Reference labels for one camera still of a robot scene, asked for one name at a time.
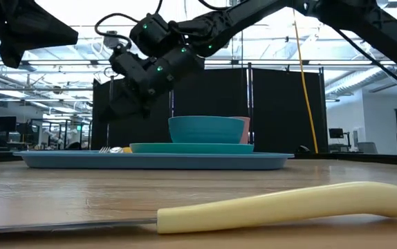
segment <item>knife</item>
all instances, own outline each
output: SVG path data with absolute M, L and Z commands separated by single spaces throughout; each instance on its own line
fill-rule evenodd
M 185 207 L 162 208 L 152 219 L 0 227 L 0 233 L 156 224 L 159 234 L 205 232 L 347 214 L 397 218 L 397 186 L 352 182 L 275 192 Z

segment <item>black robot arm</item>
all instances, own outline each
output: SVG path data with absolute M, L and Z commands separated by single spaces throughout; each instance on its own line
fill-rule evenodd
M 379 8 L 376 0 L 246 0 L 182 22 L 166 22 L 159 14 L 148 14 L 133 27 L 130 38 L 149 58 L 138 59 L 123 47 L 114 51 L 112 68 L 125 79 L 101 119 L 136 113 L 148 116 L 159 95 L 172 90 L 182 77 L 204 70 L 204 57 L 285 7 L 316 17 L 339 33 L 340 29 L 353 31 L 397 63 L 397 20 Z
M 197 54 L 208 57 L 241 30 L 284 7 L 315 17 L 334 30 L 353 31 L 397 63 L 397 19 L 375 0 L 247 0 L 177 24 L 180 31 L 189 33 L 188 42 Z
M 0 0 L 0 56 L 18 68 L 26 50 L 77 43 L 78 33 L 34 0 Z

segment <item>blue tray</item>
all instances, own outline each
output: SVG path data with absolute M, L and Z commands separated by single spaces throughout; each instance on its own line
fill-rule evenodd
M 27 166 L 41 169 L 281 169 L 292 154 L 100 154 L 98 151 L 21 151 Z

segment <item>yellow knife handle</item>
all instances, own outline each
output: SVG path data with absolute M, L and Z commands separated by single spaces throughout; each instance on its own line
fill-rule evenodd
M 163 208 L 157 212 L 157 231 L 161 234 L 202 232 L 345 214 L 397 217 L 397 186 L 340 183 Z

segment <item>wooden table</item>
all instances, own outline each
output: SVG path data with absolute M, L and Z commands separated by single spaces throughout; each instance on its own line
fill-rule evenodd
M 283 170 L 236 172 L 46 170 L 28 169 L 23 162 L 0 163 L 0 225 L 154 217 L 159 208 L 348 181 L 397 185 L 397 165 L 290 160 Z M 0 236 L 0 248 L 272 247 L 397 248 L 397 220 L 345 216 L 163 236 L 150 225 Z

